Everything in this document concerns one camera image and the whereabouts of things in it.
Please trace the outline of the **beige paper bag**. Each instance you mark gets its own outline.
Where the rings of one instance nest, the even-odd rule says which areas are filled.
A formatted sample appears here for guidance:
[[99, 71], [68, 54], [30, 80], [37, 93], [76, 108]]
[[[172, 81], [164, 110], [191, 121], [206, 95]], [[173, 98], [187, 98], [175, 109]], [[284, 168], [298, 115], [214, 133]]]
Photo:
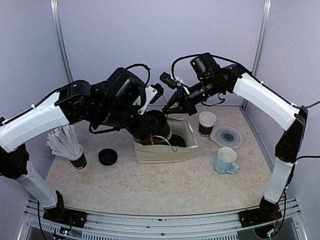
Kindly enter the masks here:
[[171, 146], [168, 141], [156, 145], [141, 145], [133, 139], [136, 160], [140, 165], [183, 162], [198, 149], [199, 144], [187, 116], [177, 118], [175, 114], [170, 115], [167, 122], [171, 133], [181, 136], [186, 147]]

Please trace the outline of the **stack of paper cups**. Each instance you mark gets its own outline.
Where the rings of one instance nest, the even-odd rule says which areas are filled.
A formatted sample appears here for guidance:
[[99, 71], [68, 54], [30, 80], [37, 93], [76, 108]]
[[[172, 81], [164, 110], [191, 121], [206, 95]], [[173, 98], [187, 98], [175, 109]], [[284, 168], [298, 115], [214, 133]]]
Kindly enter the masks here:
[[216, 124], [217, 117], [210, 111], [203, 111], [198, 116], [198, 133], [203, 138], [208, 138], [214, 125]]

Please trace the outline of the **stack of black lids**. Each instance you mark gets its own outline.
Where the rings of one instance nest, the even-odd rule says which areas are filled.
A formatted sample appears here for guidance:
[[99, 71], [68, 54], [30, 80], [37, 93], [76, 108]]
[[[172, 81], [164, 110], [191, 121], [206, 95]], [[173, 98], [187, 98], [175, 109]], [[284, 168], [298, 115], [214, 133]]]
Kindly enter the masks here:
[[98, 160], [104, 166], [111, 166], [118, 160], [118, 154], [114, 149], [104, 148], [98, 153]]

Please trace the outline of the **brown pulp cup carrier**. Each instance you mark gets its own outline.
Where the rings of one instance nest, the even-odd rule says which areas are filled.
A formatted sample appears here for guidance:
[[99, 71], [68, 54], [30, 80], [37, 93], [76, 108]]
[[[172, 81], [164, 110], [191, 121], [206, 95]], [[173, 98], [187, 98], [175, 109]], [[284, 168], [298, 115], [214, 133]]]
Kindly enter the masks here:
[[134, 138], [133, 139], [136, 143], [141, 144], [143, 146], [147, 146], [147, 145], [160, 145], [163, 143], [163, 139], [159, 138], [159, 137], [155, 137], [152, 136], [150, 138], [146, 138], [146, 139], [137, 139]]

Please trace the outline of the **black plastic cup lid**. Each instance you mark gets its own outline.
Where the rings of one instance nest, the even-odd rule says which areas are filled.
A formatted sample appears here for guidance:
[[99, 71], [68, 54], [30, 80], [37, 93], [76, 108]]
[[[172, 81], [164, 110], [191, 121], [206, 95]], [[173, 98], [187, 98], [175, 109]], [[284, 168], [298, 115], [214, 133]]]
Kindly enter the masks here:
[[185, 140], [178, 134], [172, 134], [168, 142], [173, 147], [185, 148], [187, 146]]

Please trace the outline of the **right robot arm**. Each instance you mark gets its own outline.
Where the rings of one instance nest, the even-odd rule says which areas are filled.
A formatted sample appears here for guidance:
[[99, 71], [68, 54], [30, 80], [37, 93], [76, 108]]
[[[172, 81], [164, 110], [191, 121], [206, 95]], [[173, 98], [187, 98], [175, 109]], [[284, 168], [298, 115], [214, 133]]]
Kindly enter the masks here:
[[290, 102], [236, 61], [229, 60], [230, 65], [221, 67], [215, 61], [217, 56], [209, 52], [192, 54], [190, 58], [198, 83], [186, 86], [176, 80], [173, 72], [163, 72], [159, 77], [161, 82], [175, 90], [162, 109], [164, 114], [194, 115], [197, 104], [229, 92], [262, 110], [284, 131], [275, 146], [271, 180], [255, 212], [260, 222], [266, 222], [275, 214], [278, 202], [293, 177], [296, 161], [300, 159], [298, 153], [305, 135], [309, 107]]

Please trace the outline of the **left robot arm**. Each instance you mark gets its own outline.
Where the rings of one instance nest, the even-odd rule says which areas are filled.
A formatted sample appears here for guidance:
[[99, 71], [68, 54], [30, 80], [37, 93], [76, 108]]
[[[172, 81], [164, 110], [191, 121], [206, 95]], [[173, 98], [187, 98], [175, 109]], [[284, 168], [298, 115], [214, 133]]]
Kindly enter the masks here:
[[159, 121], [146, 113], [161, 96], [158, 85], [143, 82], [128, 69], [117, 68], [107, 80], [90, 84], [76, 80], [53, 90], [24, 112], [0, 120], [0, 172], [19, 182], [47, 214], [63, 223], [70, 218], [62, 195], [49, 188], [33, 169], [26, 143], [52, 129], [89, 122], [92, 129], [108, 126], [127, 130], [136, 139], [157, 134]]

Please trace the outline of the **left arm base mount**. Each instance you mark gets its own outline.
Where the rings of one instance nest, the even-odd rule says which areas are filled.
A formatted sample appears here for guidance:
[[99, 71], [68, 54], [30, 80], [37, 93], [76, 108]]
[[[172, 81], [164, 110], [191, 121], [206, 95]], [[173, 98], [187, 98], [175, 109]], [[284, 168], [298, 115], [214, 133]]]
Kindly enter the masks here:
[[80, 210], [66, 208], [62, 194], [56, 190], [57, 203], [53, 208], [44, 208], [43, 218], [55, 223], [71, 227], [84, 228], [88, 213]]

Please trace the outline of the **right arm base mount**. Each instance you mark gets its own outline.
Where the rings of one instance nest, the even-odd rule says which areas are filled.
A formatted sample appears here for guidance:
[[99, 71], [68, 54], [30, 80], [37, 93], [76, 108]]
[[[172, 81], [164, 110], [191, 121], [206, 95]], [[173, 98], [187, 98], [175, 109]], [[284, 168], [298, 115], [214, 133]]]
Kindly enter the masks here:
[[282, 218], [282, 213], [278, 203], [271, 203], [262, 197], [259, 206], [247, 209], [238, 213], [242, 228], [251, 227]]

